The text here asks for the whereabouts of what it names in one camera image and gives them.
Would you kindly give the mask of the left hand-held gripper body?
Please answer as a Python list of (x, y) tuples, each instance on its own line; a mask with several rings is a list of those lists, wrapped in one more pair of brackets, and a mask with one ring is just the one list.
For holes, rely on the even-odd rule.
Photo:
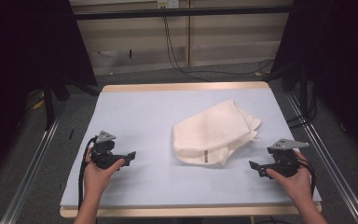
[(99, 168), (107, 169), (116, 161), (126, 159), (125, 155), (114, 155), (112, 153), (112, 149), (115, 147), (115, 139), (114, 135), (105, 131), (100, 131), (97, 135), (90, 157)]

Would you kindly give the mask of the white wall outlet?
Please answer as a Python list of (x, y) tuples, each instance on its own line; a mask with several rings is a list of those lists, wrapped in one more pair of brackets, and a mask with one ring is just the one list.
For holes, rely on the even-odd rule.
[(158, 8), (179, 8), (179, 0), (157, 0)]

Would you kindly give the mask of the black metal stand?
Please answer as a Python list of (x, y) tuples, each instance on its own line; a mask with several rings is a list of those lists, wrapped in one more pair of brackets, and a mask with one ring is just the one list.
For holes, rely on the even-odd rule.
[(284, 91), (293, 91), (295, 87), (299, 87), (301, 116), (308, 118), (308, 79), (303, 66), (300, 63), (290, 62), (280, 68), (272, 68), (263, 81), (270, 82), (279, 78), (282, 80), (281, 86)]
[(98, 96), (100, 93), (86, 84), (81, 84), (78, 81), (75, 81), (68, 76), (44, 76), (43, 78), (43, 93), (44, 93), (44, 102), (46, 108), (46, 129), (48, 130), (55, 120), (54, 106), (52, 102), (52, 94), (60, 101), (66, 101), (69, 99), (70, 93), (66, 89), (67, 85), (75, 86), (79, 90), (88, 93), (91, 96)]

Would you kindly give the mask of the aluminium floor rail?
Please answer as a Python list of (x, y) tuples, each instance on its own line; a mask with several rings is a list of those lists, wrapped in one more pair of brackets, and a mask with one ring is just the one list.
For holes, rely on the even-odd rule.
[(4, 213), (0, 224), (16, 224), (21, 213), (21, 210), (28, 198), (31, 187), (36, 179), (38, 170), (42, 164), (43, 159), (48, 151), (50, 143), (56, 133), (56, 130), (61, 121), (61, 116), (58, 115), (51, 123), (49, 128), (44, 132), (42, 140), (35, 151), (34, 157), (28, 166), (28, 169), (18, 187), (14, 197), (9, 203), (6, 212)]
[(297, 97), (292, 93), (287, 93), (287, 98), (296, 115), (299, 116), (301, 126), (303, 127), (308, 138), (312, 142), (312, 145), (315, 147), (317, 154), (319, 155), (322, 163), (324, 164), (325, 169), (327, 170), (327, 173), (330, 175), (333, 183), (335, 184), (341, 198), (347, 205), (348, 209), (351, 212), (351, 215), (354, 217), (356, 223), (358, 224), (357, 195), (351, 189), (349, 183), (346, 181), (345, 177), (338, 169), (337, 164), (330, 155), (328, 148), (325, 146), (324, 141), (317, 133), (316, 129), (313, 127), (310, 121), (306, 121), (303, 118), (303, 113), (300, 110), (300, 102)]

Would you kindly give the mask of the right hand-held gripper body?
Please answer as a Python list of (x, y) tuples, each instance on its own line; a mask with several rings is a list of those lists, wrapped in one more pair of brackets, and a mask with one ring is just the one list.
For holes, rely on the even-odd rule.
[(268, 153), (275, 160), (272, 169), (285, 177), (295, 175), (299, 168), (299, 158), (295, 153), (295, 148), (308, 147), (309, 145), (309, 143), (284, 138), (278, 140), (268, 147)]

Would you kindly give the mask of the person's left hand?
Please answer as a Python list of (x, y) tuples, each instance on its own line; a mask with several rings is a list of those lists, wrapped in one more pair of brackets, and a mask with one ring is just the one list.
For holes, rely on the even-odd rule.
[(84, 199), (100, 199), (107, 188), (111, 176), (119, 170), (125, 160), (119, 159), (107, 169), (99, 168), (90, 158), (92, 148), (88, 149), (85, 162), (87, 163), (84, 173)]

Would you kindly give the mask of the black horizontal bar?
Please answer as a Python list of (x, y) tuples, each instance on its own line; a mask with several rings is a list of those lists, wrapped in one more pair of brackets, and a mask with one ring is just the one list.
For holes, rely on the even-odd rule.
[(288, 13), (292, 6), (262, 6), (262, 7), (195, 7), (195, 8), (168, 8), (142, 9), (125, 11), (78, 12), (73, 15), (77, 21), (138, 19), (156, 17), (182, 16), (210, 16), (210, 15), (239, 15), (239, 14), (273, 14)]

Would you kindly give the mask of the black curtain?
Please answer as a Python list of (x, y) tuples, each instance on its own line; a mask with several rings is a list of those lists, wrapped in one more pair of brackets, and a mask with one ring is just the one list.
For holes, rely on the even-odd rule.
[(0, 160), (31, 91), (95, 83), (69, 0), (0, 0)]
[(272, 67), (304, 73), (358, 141), (358, 0), (293, 0)]

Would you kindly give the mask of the white mesh laundry bag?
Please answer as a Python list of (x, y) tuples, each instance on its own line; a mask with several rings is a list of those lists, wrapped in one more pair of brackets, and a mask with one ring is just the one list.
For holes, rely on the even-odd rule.
[(172, 147), (179, 161), (225, 165), (237, 149), (255, 139), (260, 124), (260, 119), (227, 100), (176, 123)]

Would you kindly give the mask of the person's right hand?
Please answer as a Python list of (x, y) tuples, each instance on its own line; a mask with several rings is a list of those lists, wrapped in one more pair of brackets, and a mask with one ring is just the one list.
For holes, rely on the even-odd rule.
[(283, 187), (298, 210), (314, 205), (310, 172), (303, 165), (290, 177), (285, 177), (272, 169), (267, 169), (267, 174)]

